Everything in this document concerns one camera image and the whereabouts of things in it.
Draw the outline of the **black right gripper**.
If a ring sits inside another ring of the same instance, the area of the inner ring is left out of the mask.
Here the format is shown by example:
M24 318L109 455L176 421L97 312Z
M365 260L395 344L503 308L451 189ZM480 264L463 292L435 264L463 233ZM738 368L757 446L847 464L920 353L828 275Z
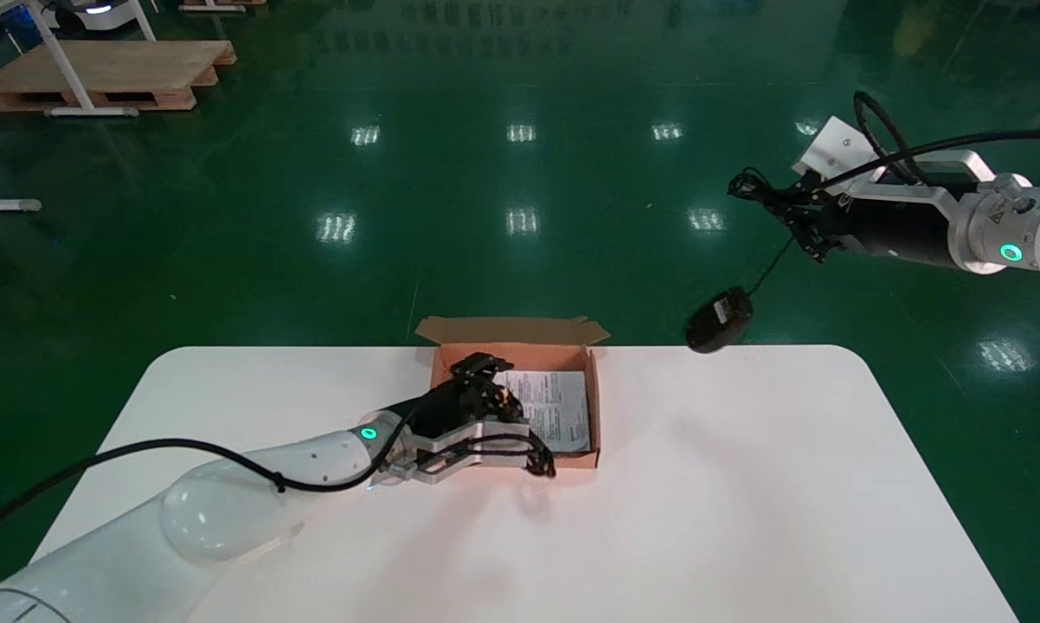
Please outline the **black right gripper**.
M854 254L893 259L928 266L952 266L948 220L924 202L873 200L839 201L827 190L798 185L774 194L774 217L817 218L830 208L830 233L813 220L792 220L792 237L800 251L813 261L826 261L843 248Z

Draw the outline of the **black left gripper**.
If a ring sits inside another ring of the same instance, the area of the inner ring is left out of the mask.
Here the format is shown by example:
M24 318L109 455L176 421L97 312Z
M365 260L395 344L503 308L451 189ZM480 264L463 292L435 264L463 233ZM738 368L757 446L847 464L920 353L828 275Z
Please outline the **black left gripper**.
M503 358L473 352L450 367L448 382L420 397L397 403L397 414L407 417L410 433L428 439L482 419L527 426L523 404L508 387L495 385L500 372L513 369L515 364Z

